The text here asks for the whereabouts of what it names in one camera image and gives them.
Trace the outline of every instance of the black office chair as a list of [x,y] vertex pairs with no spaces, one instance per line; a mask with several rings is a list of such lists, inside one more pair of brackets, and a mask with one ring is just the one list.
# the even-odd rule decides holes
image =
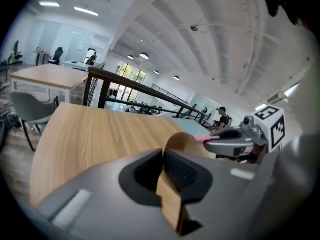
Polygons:
[[59,65],[60,64],[60,57],[61,55],[64,53],[64,51],[62,50],[62,47],[59,47],[56,51],[55,54],[53,56],[53,59],[51,60],[51,56],[49,57],[48,63],[50,64],[55,64],[55,65]]

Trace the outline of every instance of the gray floor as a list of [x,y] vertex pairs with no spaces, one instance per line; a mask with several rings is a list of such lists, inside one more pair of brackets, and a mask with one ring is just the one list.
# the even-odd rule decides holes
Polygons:
[[[13,72],[32,67],[30,65],[11,66],[8,74]],[[1,73],[0,81],[6,82],[5,73]],[[32,93],[40,101],[46,100],[46,92],[42,88],[36,88],[26,85],[18,85],[18,91],[25,91]],[[0,91],[0,113],[8,110],[14,112],[14,108],[10,102],[11,86],[5,90]],[[85,90],[85,85],[79,85],[74,91],[71,92],[71,103],[81,104],[82,96]],[[54,99],[59,96],[59,101],[65,100],[62,93],[58,91],[51,91],[51,98]],[[38,145],[40,134],[34,129],[33,125],[28,125],[28,132],[34,147]],[[29,203],[29,184],[32,162],[35,153],[32,152],[27,142],[25,133],[22,128],[11,129],[5,138],[4,145],[0,151],[0,169],[6,180],[9,188],[11,189],[14,197]]]

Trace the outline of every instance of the ceiling light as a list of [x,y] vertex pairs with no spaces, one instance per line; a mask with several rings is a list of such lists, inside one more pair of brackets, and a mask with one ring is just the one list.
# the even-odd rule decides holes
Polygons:
[[266,107],[267,107],[266,104],[262,104],[261,106],[256,107],[255,110],[256,110],[256,111],[262,110],[262,109],[264,109],[264,108],[266,108]]
[[60,7],[60,4],[57,2],[40,1],[39,4],[47,7]]
[[146,60],[149,60],[149,54],[146,53],[146,52],[140,53],[140,56],[141,56],[142,58],[146,59]]
[[86,14],[91,14],[91,15],[94,15],[94,16],[99,16],[98,13],[96,12],[93,12],[93,11],[90,11],[90,10],[85,10],[85,9],[81,9],[81,8],[78,8],[78,7],[74,7],[74,9],[78,12],[82,12],[82,13],[86,13]]
[[284,95],[289,97],[291,94],[294,93],[294,91],[297,89],[297,87],[299,86],[299,84],[297,83],[296,85],[292,86],[289,90],[287,90],[286,92],[284,92]]

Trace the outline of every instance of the man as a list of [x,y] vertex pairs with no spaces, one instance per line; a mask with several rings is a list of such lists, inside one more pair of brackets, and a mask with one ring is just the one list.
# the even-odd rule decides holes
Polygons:
[[210,130],[220,130],[229,125],[230,118],[226,114],[226,111],[227,111],[226,108],[222,106],[220,108],[217,108],[216,110],[218,110],[219,115],[221,115],[220,122],[217,126],[211,127]]

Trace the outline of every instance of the white ceiling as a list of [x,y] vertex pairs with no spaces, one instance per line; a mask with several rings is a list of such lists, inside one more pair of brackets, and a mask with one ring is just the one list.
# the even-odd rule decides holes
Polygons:
[[[54,1],[69,8],[65,14],[89,6],[99,13],[89,18],[116,33],[141,0]],[[136,15],[113,43],[114,53],[147,52],[149,71],[168,79],[179,75],[181,84],[233,109],[251,111],[284,91],[317,55],[315,37],[293,26],[282,8],[270,17],[264,0],[154,0]]]

